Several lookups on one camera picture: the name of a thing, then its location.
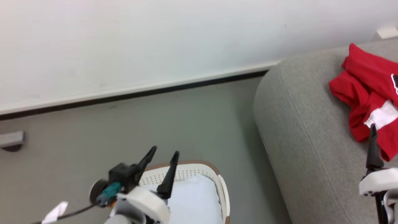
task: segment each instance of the black baseboard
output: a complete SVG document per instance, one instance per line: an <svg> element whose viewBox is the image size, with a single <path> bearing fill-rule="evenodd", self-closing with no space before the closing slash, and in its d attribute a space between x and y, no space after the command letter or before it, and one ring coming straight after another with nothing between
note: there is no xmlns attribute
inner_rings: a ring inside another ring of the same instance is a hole
<svg viewBox="0 0 398 224"><path fill-rule="evenodd" d="M135 92L135 93L125 94L125 95L120 95L120 96L111 96L111 97L100 98L100 99L95 99L95 100L87 100L87 101L64 104L64 105L59 105L59 106L51 106L51 107L45 107L45 108L40 108L40 109L21 111L21 112L10 113L10 114L3 114L3 115L0 115L0 120L15 119L15 118L21 118L21 117L26 117L26 116L32 116L32 115L36 115L36 114L44 114L44 113L58 111L58 110L66 110L66 109L71 109L71 108L76 108L76 107L81 107L81 106L102 104L102 103L108 103L108 102L113 102L113 101L118 101L118 100L126 100L126 99L131 99L131 98L136 98L136 97L160 94L160 93L165 93L165 92L172 92L172 91L184 90L184 89L189 89L189 88L238 81L238 80L242 80L242 79L250 79L250 78L254 78L254 77L263 76L263 75L265 75L265 73L267 71L268 70L255 72L255 73L248 73L248 74L243 74L243 75L236 75L236 76L231 76L231 77L226 77L226 78L208 80L208 81L203 81L203 82L198 82L198 83L190 83L190 84L185 84L185 85L180 85L180 86L172 86L172 87L167 87L167 88L148 90L148 91L144 91L144 92Z"/></svg>

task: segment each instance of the baseboard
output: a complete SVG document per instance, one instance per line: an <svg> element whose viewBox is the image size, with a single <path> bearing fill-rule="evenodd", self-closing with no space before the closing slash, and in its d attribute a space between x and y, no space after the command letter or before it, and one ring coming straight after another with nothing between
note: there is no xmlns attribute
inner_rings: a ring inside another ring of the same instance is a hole
<svg viewBox="0 0 398 224"><path fill-rule="evenodd" d="M74 97L65 97L46 102L37 102L31 104L12 105L8 108L0 108L0 120L8 120L35 114L48 113L52 111L65 110L80 106L88 106L117 100L125 100L135 97L148 96L153 94L195 88L211 84L219 84L242 79L259 77L266 73L278 61L266 65L240 70L231 73L213 75L207 77L198 77L186 79L179 82L157 83L139 88L121 88L113 91L97 92L95 94L78 95Z"/></svg>

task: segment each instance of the white wall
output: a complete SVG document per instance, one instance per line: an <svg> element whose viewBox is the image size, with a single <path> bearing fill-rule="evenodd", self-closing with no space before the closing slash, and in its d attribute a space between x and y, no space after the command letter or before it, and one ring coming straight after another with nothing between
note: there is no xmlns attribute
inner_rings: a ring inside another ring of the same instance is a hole
<svg viewBox="0 0 398 224"><path fill-rule="evenodd" d="M0 114L255 71L395 25L397 0L3 0Z"/></svg>

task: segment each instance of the teal connector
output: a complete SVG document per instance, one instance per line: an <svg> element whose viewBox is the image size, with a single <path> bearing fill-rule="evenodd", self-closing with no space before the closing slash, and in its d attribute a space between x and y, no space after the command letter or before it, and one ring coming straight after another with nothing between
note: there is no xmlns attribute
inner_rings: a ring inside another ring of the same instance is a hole
<svg viewBox="0 0 398 224"><path fill-rule="evenodd" d="M104 206L109 199L116 197L116 195L121 192L121 184L120 182L114 182L109 185L105 190L102 191L102 194L97 197L97 202L99 206Z"/></svg>

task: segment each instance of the white cloth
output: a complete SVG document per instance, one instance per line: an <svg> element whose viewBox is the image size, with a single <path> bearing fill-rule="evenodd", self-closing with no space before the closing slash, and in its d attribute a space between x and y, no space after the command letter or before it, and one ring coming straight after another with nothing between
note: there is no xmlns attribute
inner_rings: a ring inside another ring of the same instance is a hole
<svg viewBox="0 0 398 224"><path fill-rule="evenodd" d="M157 186L142 187L156 191ZM171 211L169 224L222 224L216 186L205 176L175 181L168 206Z"/></svg>

